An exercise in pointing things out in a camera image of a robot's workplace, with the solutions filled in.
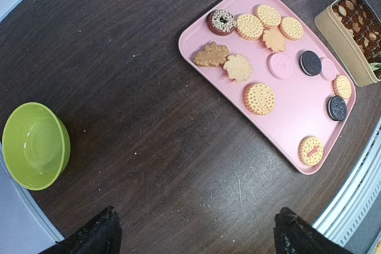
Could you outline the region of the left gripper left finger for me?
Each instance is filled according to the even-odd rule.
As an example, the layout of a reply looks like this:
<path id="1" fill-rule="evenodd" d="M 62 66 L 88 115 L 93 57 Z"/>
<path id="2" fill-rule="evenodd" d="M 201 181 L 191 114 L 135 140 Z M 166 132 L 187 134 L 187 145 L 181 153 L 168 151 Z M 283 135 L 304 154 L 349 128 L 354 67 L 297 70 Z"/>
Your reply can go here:
<path id="1" fill-rule="evenodd" d="M 122 229 L 113 206 L 103 209 L 68 238 L 44 250 L 45 253 L 119 253 Z"/>

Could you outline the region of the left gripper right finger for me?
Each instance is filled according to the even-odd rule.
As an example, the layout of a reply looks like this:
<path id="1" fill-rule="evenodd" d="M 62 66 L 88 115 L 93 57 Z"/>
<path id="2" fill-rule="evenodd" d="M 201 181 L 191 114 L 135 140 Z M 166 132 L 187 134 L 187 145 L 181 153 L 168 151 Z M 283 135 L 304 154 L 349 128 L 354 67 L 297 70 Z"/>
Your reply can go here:
<path id="1" fill-rule="evenodd" d="M 276 253 L 348 253 L 330 241 L 288 207 L 276 214 L 274 244 Z"/>

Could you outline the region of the green sandwich cookie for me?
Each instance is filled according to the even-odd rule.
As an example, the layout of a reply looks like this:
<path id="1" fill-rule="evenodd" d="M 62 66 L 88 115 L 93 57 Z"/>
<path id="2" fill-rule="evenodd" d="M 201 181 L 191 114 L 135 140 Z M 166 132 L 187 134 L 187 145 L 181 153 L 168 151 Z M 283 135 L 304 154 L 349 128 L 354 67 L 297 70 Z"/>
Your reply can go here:
<path id="1" fill-rule="evenodd" d="M 369 66 L 373 72 L 376 72 L 381 69 L 381 63 L 380 62 L 372 62 L 369 63 Z"/>

